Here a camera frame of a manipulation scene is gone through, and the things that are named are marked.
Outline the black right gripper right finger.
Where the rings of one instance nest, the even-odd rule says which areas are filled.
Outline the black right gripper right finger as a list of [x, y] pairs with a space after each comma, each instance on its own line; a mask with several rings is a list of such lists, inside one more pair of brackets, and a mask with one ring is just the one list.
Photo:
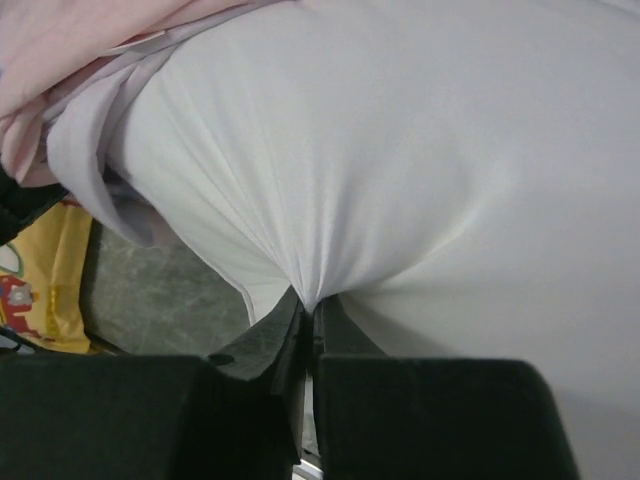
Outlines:
[[385, 354], [336, 297], [313, 315], [328, 479], [575, 479], [554, 397], [516, 360]]

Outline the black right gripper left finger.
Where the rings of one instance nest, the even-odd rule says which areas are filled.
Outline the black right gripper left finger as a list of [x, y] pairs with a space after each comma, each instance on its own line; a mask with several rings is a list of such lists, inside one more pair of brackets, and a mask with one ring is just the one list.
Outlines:
[[288, 479], [301, 456], [304, 313], [287, 291], [209, 356], [11, 354], [5, 479]]

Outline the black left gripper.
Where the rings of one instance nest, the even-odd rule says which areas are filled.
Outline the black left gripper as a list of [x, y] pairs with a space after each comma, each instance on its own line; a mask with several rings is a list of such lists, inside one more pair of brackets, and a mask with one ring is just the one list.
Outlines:
[[67, 197], [59, 184], [22, 187], [1, 168], [0, 242], [6, 245]]

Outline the pink pillowcase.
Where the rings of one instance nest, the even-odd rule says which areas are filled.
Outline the pink pillowcase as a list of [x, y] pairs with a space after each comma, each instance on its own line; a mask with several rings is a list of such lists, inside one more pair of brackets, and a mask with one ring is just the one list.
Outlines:
[[4, 1], [1, 170], [24, 187], [70, 184], [103, 163], [115, 124], [192, 37], [262, 1]]

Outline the white pillow insert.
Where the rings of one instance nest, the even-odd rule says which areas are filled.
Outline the white pillow insert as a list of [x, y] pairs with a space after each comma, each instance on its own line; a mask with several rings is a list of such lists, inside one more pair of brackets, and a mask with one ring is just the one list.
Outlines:
[[253, 321], [338, 294], [395, 354], [517, 358], [590, 477], [639, 470], [639, 5], [289, 1], [71, 102], [50, 165]]

